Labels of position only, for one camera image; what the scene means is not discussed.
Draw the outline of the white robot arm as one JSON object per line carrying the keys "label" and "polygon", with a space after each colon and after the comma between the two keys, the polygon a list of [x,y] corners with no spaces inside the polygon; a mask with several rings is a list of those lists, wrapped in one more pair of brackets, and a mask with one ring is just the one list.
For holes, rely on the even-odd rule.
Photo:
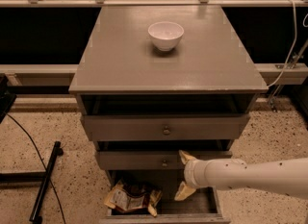
{"label": "white robot arm", "polygon": [[200,160],[180,150],[184,180],[175,201],[184,201],[198,189],[253,188],[300,199],[308,198],[308,159],[247,164],[239,159]]}

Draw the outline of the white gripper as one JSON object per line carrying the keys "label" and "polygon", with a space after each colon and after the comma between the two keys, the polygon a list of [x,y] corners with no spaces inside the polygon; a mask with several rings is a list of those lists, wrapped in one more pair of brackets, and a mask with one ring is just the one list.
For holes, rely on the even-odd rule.
{"label": "white gripper", "polygon": [[196,192],[196,188],[203,188],[209,185],[205,176],[208,163],[196,160],[193,155],[184,150],[179,151],[179,156],[182,164],[185,165],[184,178],[186,182],[181,182],[175,193],[174,200],[184,201]]}

